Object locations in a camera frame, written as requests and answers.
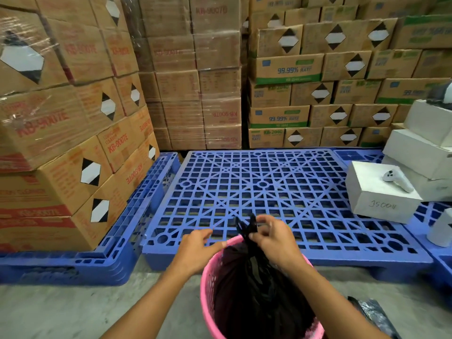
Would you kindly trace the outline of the person's left hand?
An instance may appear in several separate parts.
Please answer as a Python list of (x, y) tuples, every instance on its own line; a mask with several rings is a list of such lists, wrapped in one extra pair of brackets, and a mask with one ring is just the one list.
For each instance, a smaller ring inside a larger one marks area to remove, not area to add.
[(213, 230), (193, 230), (182, 237), (178, 252), (170, 264), (171, 271), (188, 279), (202, 271), (216, 253), (206, 253), (205, 247)]

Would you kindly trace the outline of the person's right hand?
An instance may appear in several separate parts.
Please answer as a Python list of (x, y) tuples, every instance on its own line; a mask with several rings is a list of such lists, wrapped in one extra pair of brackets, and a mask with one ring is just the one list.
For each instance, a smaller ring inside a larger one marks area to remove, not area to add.
[(258, 245), (271, 263), (287, 274), (307, 270), (311, 266), (301, 253), (290, 227), (270, 215), (256, 217), (257, 231), (269, 232), (269, 244)]

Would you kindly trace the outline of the person's left forearm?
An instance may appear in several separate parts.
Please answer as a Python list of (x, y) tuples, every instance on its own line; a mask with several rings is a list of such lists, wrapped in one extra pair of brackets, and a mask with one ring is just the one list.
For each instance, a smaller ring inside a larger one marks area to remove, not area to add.
[(185, 283), (200, 269), (170, 266), (100, 339), (156, 339), (176, 297)]

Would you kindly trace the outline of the person's right forearm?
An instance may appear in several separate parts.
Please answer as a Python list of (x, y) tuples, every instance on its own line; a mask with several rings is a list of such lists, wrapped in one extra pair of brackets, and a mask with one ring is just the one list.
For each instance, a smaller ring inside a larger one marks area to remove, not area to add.
[(328, 339), (391, 339), (366, 320), (303, 256), (277, 265), (304, 294)]

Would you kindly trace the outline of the blue plastic grid pallet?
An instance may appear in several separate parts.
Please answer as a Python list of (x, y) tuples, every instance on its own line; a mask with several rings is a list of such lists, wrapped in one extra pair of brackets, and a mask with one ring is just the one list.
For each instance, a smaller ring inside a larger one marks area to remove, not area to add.
[(141, 242), (153, 270), (172, 261), (181, 238), (208, 228), (208, 240), (238, 235), (235, 219), (271, 215), (291, 228), (316, 266), (376, 268), (395, 280), (433, 264), (403, 225), (352, 213), (346, 167), (330, 149), (190, 151)]

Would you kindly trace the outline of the white box with handwriting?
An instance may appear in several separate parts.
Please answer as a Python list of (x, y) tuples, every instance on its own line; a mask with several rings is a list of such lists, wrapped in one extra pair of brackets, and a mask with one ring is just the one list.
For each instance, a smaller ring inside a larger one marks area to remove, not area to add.
[(402, 224), (409, 223), (423, 201), (415, 190), (407, 193), (382, 175), (400, 167), (363, 161), (348, 165), (345, 185), (351, 210), (356, 215)]

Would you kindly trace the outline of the crumpled black plastic bag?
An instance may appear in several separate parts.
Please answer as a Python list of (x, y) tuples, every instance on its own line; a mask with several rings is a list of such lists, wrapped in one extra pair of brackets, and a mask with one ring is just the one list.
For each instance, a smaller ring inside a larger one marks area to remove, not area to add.
[(387, 334), (391, 339), (402, 339), (387, 317), (380, 304), (373, 299), (362, 301), (352, 296), (347, 296), (347, 300), (380, 331)]

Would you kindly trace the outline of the white game controller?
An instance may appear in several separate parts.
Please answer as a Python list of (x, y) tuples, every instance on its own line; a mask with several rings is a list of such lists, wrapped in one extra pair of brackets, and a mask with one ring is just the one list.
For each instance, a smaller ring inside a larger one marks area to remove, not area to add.
[(415, 191), (414, 186), (399, 168), (388, 170), (382, 175), (381, 178), (385, 182), (395, 183), (407, 193), (412, 193)]

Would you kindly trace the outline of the stack of green-print cartons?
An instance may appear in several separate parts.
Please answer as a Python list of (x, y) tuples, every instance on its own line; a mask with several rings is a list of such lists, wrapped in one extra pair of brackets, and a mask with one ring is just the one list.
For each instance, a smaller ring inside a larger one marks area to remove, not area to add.
[(251, 148), (379, 147), (452, 83), (452, 0), (244, 0)]

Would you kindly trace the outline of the wrapped stack of brown cartons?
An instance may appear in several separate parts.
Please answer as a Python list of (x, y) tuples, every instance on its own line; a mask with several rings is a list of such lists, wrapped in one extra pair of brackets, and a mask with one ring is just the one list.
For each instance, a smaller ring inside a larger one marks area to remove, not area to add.
[(242, 0), (121, 0), (161, 150), (242, 147)]

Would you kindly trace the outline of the wrapped stack of red-print cartons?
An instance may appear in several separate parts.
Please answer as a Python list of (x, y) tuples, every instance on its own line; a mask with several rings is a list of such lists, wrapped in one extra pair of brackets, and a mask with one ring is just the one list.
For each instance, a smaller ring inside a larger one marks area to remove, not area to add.
[(0, 0), (0, 253), (93, 251), (160, 151), (126, 0)]

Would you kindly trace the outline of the dark grey headset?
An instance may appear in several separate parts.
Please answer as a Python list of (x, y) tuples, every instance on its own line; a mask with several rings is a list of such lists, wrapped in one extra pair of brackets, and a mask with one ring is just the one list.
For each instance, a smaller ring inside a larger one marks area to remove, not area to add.
[(452, 80), (433, 87), (426, 97), (426, 103), (452, 111)]

